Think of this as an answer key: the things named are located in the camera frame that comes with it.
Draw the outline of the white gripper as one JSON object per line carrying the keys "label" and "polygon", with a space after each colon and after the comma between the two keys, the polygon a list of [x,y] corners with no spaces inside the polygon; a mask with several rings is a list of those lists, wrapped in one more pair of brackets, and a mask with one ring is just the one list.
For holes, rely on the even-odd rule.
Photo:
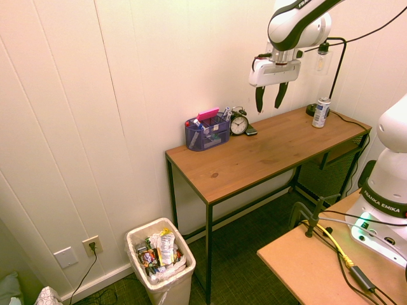
{"label": "white gripper", "polygon": [[263,110],[265,86],[279,84],[279,91],[275,99],[275,108],[278,109],[285,97],[288,82],[298,78],[300,67],[301,62],[297,59],[290,60],[286,64],[278,64],[270,57],[254,60],[249,74],[249,84],[256,87],[255,99],[258,113]]}

